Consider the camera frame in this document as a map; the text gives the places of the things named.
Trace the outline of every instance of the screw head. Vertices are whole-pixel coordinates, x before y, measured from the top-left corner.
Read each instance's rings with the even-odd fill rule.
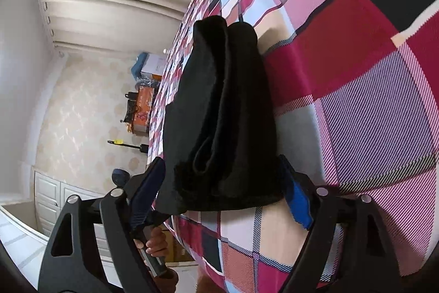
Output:
[[[316,192],[317,194],[319,194],[319,196],[326,196],[329,193],[326,188],[322,188],[322,187],[317,188]]]
[[[67,202],[69,204],[74,204],[75,202],[78,201],[80,197],[78,195],[70,195],[69,198],[67,199]]]
[[[116,189],[113,189],[111,191],[111,196],[113,198],[117,198],[117,197],[121,196],[122,194],[123,194],[123,189],[121,189],[121,188],[116,188]]]
[[[372,202],[372,198],[367,194],[363,194],[363,195],[361,195],[361,201],[368,204],[368,203]]]

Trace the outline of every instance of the plaid bedspread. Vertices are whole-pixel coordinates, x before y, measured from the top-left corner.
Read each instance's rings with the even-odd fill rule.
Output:
[[[192,50],[194,22],[214,14],[248,22],[271,86],[279,153],[317,185],[371,195],[401,274],[419,270],[439,235],[438,10],[439,0],[192,0],[153,109],[149,160],[162,155],[165,105]],[[307,235],[285,201],[188,212],[168,225],[230,293],[277,292]],[[338,227],[322,281],[333,275],[341,241]]]

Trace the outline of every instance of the folded black cloth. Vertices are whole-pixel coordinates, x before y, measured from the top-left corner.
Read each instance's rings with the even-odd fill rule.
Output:
[[[282,198],[273,105],[251,25],[194,24],[194,45],[166,106],[166,175],[155,209],[219,211]]]

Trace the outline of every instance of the white door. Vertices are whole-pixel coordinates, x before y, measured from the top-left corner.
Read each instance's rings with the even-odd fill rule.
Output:
[[[70,195],[78,195],[81,200],[96,199],[103,196],[93,191],[88,191],[85,189],[74,187],[72,185],[68,185],[66,183],[61,183],[61,202],[63,206]],[[105,257],[111,257],[110,250],[108,249],[107,238],[105,236],[104,226],[100,224],[95,224],[94,231],[96,234],[97,248],[99,249],[100,255]]]
[[[35,172],[35,211],[38,230],[50,236],[61,206],[61,183]]]

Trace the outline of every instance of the finger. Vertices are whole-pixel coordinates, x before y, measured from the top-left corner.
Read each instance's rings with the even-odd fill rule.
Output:
[[[151,237],[159,236],[161,233],[163,233],[163,230],[161,229],[161,227],[159,227],[159,226],[154,227],[154,228],[151,230]]]
[[[162,249],[165,249],[167,247],[168,247],[168,243],[166,241],[163,241],[163,242],[160,242],[160,243],[154,245],[153,247],[150,247],[150,248],[146,249],[146,253],[151,254],[151,253],[154,253],[154,252],[158,252],[158,251],[160,251]]]
[[[153,257],[166,257],[168,254],[169,254],[169,250],[166,248],[166,249],[161,249],[160,251],[151,253],[151,256],[153,256]]]
[[[134,240],[134,243],[136,244],[136,247],[138,249],[142,249],[145,245],[143,244],[143,242],[139,241],[139,240]]]
[[[155,245],[160,244],[161,242],[166,242],[166,235],[162,232],[159,236],[151,237],[146,243],[147,247],[154,247]]]

